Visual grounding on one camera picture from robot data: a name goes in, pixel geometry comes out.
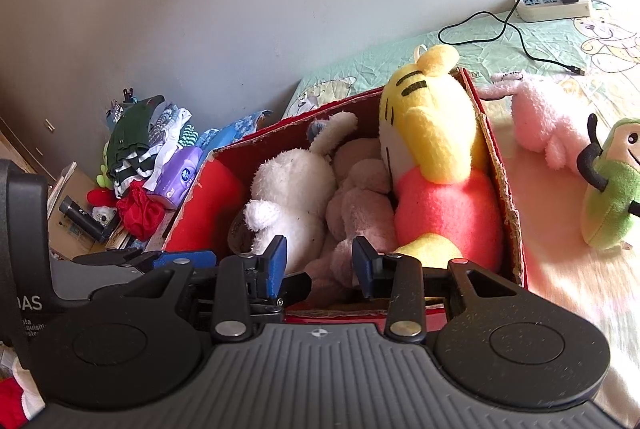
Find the red cloth bundle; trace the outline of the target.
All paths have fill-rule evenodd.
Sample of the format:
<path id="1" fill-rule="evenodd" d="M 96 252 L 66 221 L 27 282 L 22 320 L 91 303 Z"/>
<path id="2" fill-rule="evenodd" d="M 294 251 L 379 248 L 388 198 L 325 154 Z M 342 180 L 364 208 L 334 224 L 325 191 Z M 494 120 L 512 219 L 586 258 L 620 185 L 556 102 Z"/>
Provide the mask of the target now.
<path id="1" fill-rule="evenodd" d="M 149 241 L 165 217 L 166 209 L 153 201 L 141 181 L 134 181 L 122 198 L 105 188 L 95 188 L 86 195 L 91 215 L 107 225 L 118 215 L 124 229 L 139 241 Z"/>

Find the yellow tiger plush toy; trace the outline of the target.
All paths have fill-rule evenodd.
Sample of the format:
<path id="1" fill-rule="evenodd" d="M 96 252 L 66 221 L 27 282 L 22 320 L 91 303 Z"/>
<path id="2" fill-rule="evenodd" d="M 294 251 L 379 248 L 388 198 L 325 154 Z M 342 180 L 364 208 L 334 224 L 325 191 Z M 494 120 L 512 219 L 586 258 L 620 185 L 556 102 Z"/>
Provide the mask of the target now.
<path id="1" fill-rule="evenodd" d="M 381 157 L 395 196 L 397 253 L 425 267 L 471 260 L 501 267 L 504 234 L 486 143 L 453 46 L 416 49 L 384 86 Z"/>

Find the pile of folded clothes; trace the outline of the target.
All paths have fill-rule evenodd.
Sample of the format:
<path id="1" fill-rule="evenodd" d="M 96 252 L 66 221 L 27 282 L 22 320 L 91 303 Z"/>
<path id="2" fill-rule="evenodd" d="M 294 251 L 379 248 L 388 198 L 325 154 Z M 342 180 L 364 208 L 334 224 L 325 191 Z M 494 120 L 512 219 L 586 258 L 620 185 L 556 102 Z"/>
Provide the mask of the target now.
<path id="1" fill-rule="evenodd" d="M 254 134 L 270 115 L 269 110 L 260 110 L 222 128 L 198 132 L 187 108 L 167 102 L 162 96 L 139 100 L 131 89 L 126 89 L 124 100 L 114 101 L 106 113 L 111 135 L 103 148 L 96 184 L 122 198 L 132 182 L 141 181 L 149 193 L 178 150 L 198 146 L 202 150 L 200 169 L 210 152 Z"/>

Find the green avocado plush toy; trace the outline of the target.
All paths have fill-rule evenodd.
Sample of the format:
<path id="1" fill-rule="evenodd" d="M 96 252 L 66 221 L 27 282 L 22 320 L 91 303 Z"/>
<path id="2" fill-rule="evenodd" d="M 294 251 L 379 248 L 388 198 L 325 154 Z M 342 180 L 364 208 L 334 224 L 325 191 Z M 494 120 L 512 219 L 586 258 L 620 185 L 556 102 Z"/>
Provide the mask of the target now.
<path id="1" fill-rule="evenodd" d="M 598 116 L 591 113 L 589 144 L 576 160 L 587 182 L 580 233 L 590 247 L 606 250 L 623 241 L 639 218 L 639 119 L 620 119 L 603 144 L 597 126 Z"/>

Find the black rectangular device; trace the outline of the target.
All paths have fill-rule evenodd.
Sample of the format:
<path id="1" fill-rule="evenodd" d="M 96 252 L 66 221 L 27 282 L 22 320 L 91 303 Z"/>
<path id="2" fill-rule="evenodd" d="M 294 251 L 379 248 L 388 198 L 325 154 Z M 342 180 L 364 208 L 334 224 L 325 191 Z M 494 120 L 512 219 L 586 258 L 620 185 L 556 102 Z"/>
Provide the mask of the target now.
<path id="1" fill-rule="evenodd" d="M 102 224 L 100 221 L 94 219 L 89 212 L 82 209 L 69 196 L 64 198 L 60 206 L 58 206 L 58 210 L 100 244 L 106 243 L 119 225 L 119 215 L 117 212 L 114 212 L 107 223 Z"/>

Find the pink plush toy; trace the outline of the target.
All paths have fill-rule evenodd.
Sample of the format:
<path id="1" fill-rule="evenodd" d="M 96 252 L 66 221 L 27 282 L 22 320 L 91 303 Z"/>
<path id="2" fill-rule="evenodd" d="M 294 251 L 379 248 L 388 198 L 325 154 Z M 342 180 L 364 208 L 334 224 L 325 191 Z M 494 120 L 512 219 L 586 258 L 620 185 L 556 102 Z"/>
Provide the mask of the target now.
<path id="1" fill-rule="evenodd" d="M 490 76 L 476 89 L 484 101 L 511 99 L 515 140 L 522 148 L 544 154 L 554 170 L 577 172 L 577 156 L 589 144 L 587 102 L 578 80 L 524 71 Z"/>

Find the white power strip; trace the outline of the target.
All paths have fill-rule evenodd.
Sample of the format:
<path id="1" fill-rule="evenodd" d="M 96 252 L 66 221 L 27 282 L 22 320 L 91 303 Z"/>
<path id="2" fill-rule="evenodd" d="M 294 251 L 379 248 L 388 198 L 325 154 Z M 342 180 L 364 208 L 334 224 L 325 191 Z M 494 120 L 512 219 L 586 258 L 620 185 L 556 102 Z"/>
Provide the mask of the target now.
<path id="1" fill-rule="evenodd" d="M 561 0 L 520 0 L 516 6 L 520 19 L 529 23 L 589 18 L 591 9 L 590 0 L 572 4 L 563 4 Z"/>

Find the cartoon bear bed sheet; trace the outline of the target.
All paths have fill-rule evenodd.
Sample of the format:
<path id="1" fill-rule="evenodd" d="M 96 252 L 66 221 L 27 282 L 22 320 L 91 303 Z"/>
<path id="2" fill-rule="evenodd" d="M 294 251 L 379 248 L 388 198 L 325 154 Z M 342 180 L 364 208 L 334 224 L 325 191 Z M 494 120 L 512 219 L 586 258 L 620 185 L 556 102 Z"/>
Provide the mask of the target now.
<path id="1" fill-rule="evenodd" d="M 521 218 L 529 287 L 600 328 L 598 403 L 639 421 L 639 21 L 601 0 L 582 18 L 503 30 L 484 16 L 305 76 L 296 116 L 382 86 L 420 47 L 451 42 L 480 95 Z"/>

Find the red cardboard box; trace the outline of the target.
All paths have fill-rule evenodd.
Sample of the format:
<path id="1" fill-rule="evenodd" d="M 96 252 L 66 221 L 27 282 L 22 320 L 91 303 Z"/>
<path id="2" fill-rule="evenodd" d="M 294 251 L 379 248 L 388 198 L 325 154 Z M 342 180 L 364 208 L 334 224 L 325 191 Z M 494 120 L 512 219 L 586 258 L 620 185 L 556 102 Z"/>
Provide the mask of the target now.
<path id="1" fill-rule="evenodd" d="M 477 125 L 483 134 L 488 175 L 498 196 L 504 234 L 499 274 L 526 287 L 520 216 L 513 204 L 498 144 L 472 76 L 463 67 L 456 68 L 452 74 L 473 102 Z M 282 119 L 239 142 L 209 153 L 166 236 L 164 249 L 173 253 L 209 249 L 218 258 L 231 255 L 229 232 L 233 221 L 239 218 L 241 209 L 250 199 L 250 183 L 259 165 L 282 151 L 304 148 L 307 145 L 304 134 L 309 125 L 316 119 L 327 119 L 338 112 L 351 112 L 358 117 L 357 137 L 374 136 L 378 132 L 382 92 L 382 88 L 374 88 L 314 111 Z"/>

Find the white rabbit plush toy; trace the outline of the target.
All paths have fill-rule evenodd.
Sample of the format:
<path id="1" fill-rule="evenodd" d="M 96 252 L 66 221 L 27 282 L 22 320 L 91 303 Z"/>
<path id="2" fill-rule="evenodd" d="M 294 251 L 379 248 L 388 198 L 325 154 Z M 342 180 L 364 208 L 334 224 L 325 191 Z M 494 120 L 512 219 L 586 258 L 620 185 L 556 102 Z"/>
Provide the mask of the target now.
<path id="1" fill-rule="evenodd" d="M 326 206 L 337 189 L 329 155 L 357 125 L 351 112 L 319 120 L 307 149 L 284 151 L 260 164 L 243 210 L 245 225 L 253 233 L 253 253 L 263 253 L 275 236 L 282 235 L 288 244 L 288 274 L 303 271 L 320 256 Z"/>

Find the purple tissue pack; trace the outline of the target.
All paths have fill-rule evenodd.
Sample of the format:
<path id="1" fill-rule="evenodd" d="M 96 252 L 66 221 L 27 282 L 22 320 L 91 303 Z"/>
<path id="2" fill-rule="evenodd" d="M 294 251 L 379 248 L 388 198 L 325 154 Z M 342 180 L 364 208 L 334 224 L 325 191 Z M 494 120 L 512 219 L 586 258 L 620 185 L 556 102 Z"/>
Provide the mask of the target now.
<path id="1" fill-rule="evenodd" d="M 155 189 L 149 192 L 151 200 L 168 210 L 178 209 L 198 173 L 201 155 L 198 146 L 187 146 L 175 152 L 163 167 Z"/>

